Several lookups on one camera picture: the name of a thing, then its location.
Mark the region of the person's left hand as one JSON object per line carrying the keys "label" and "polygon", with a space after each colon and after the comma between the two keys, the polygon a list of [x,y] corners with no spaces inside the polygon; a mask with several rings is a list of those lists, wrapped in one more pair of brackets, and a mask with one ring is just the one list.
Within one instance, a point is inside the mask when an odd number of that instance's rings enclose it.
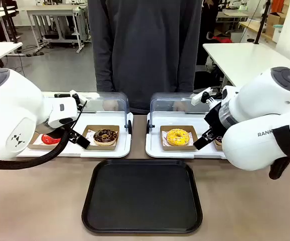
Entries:
{"label": "person's left hand", "polygon": [[184,101],[175,101],[173,104],[173,111],[185,112],[187,110],[187,105]]}

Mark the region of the person's right hand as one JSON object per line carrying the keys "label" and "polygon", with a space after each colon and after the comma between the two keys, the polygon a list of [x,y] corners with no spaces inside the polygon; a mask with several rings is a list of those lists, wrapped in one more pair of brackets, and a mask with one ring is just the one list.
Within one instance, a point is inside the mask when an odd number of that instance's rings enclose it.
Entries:
{"label": "person's right hand", "polygon": [[118,102],[117,100],[104,100],[102,107],[105,111],[118,111]]}

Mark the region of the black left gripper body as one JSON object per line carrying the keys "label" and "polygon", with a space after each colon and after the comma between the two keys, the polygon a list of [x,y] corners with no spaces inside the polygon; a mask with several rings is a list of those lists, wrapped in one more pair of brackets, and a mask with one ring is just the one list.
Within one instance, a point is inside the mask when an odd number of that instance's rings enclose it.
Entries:
{"label": "black left gripper body", "polygon": [[68,130],[69,126],[68,124],[65,124],[61,127],[56,128],[52,132],[46,133],[46,135],[50,136],[51,138],[61,138]]}

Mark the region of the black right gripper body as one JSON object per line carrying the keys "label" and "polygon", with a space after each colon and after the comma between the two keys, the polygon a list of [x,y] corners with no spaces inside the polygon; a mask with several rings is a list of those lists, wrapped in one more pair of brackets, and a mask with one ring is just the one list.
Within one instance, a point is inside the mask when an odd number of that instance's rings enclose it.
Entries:
{"label": "black right gripper body", "polygon": [[224,134],[227,128],[221,123],[219,118],[219,110],[221,108],[221,103],[219,102],[215,105],[204,117],[204,120],[209,125],[207,133],[209,134]]}

